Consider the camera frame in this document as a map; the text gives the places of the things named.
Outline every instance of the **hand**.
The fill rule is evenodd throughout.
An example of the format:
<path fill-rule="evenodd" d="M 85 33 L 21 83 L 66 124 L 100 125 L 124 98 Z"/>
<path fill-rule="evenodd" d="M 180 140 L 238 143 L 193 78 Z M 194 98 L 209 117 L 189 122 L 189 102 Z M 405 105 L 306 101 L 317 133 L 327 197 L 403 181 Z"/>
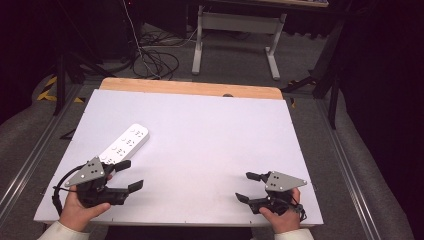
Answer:
<path fill-rule="evenodd" d="M 60 215 L 59 222 L 77 232 L 82 232 L 92 218 L 99 216 L 110 208 L 109 203 L 102 203 L 92 208 L 85 208 L 78 200 L 76 186 L 70 188 L 66 197 L 65 207 Z"/>
<path fill-rule="evenodd" d="M 296 202 L 300 202 L 300 191 L 297 188 L 293 188 L 293 198 Z M 284 214 L 278 216 L 271 212 L 268 208 L 262 207 L 259 212 L 271 223 L 274 233 L 285 233 L 300 228 L 300 216 L 293 210 L 288 209 Z"/>

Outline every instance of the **power strip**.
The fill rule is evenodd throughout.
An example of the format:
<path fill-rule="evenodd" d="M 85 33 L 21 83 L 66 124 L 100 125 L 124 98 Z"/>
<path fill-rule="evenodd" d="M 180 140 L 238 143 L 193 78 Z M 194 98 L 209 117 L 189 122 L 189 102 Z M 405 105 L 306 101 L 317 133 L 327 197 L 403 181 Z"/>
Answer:
<path fill-rule="evenodd" d="M 99 155 L 100 161 L 116 164 L 122 160 L 129 160 L 147 140 L 149 140 L 147 128 L 133 124 Z"/>

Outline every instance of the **cuff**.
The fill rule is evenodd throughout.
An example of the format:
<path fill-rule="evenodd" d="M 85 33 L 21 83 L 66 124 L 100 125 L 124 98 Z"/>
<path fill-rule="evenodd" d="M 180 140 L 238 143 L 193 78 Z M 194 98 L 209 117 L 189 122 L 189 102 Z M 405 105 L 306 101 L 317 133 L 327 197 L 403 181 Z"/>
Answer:
<path fill-rule="evenodd" d="M 298 229 L 274 235 L 275 240 L 313 240 L 309 229 Z"/>
<path fill-rule="evenodd" d="M 90 234 L 74 231 L 65 227 L 59 221 L 53 223 L 39 238 L 39 240 L 61 239 L 61 240 L 88 240 Z"/>

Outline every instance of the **gray carpet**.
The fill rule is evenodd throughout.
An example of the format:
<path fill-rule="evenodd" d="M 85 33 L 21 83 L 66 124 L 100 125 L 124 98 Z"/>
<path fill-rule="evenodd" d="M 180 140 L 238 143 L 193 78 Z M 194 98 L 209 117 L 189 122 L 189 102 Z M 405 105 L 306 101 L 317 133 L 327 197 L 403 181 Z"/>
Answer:
<path fill-rule="evenodd" d="M 267 35 L 252 34 L 241 41 L 227 34 L 208 34 L 204 39 L 202 65 L 198 76 L 191 74 L 194 43 L 190 42 L 180 48 L 161 48 L 160 50 L 178 57 L 180 67 L 174 73 L 176 80 L 281 88 L 290 80 L 300 80 L 308 76 L 308 70 L 314 67 L 325 43 L 324 39 L 310 40 L 307 36 L 283 34 L 275 53 L 282 79 L 273 81 L 264 54 L 264 47 L 271 40 L 271 37 Z M 116 75 L 134 77 L 129 69 Z M 43 81 L 40 79 L 41 82 L 34 91 L 34 99 L 47 80 L 48 77 Z M 100 82 L 96 80 L 87 81 L 81 87 L 78 96 L 88 99 L 92 90 L 99 84 Z M 307 86 L 299 92 L 307 92 L 310 89 L 311 87 Z M 318 100 L 304 94 L 293 96 L 295 96 L 296 107 L 289 106 L 290 113 L 312 184 L 317 189 L 316 194 L 324 219 L 324 225 L 311 228 L 312 234 L 315 239 L 367 239 L 340 170 L 337 152 L 317 107 Z M 380 239 L 413 239 L 405 214 L 355 131 L 346 114 L 342 96 L 340 100 L 336 117 L 338 127 L 336 134 L 340 138 L 367 200 L 379 230 Z M 32 220 L 42 198 L 40 193 L 48 185 L 69 144 L 67 140 L 60 140 L 60 136 L 77 127 L 85 106 L 84 103 L 72 103 L 66 111 L 37 168 L 1 226 L 0 239 L 35 239 L 41 234 L 43 224 Z M 4 168 L 3 174 L 0 175 L 1 194 L 7 191 L 20 167 L 31 154 L 38 138 L 51 120 L 53 111 L 54 102 L 34 100 L 30 108 L 0 126 L 2 136 L 0 164 Z M 105 226 L 97 227 L 90 239 L 103 239 L 106 229 Z M 258 240 L 273 238 L 269 228 L 253 229 L 253 232 Z"/>

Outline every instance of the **white board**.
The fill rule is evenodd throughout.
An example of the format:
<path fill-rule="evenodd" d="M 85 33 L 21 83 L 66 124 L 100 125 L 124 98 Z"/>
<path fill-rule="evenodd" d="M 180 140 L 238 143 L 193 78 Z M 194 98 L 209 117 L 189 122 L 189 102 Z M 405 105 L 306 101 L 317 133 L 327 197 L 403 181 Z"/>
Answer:
<path fill-rule="evenodd" d="M 74 167 L 103 152 L 131 124 L 149 129 L 150 139 L 117 173 L 109 187 L 144 179 L 122 206 L 94 219 L 109 225 L 264 226 L 235 192 L 266 196 L 265 184 L 246 172 L 274 170 L 308 182 L 300 187 L 308 218 L 322 224 L 311 179 L 284 100 L 142 92 L 94 91 L 63 159 L 34 217 L 58 219 L 53 186 Z M 66 192 L 61 192 L 64 203 Z"/>

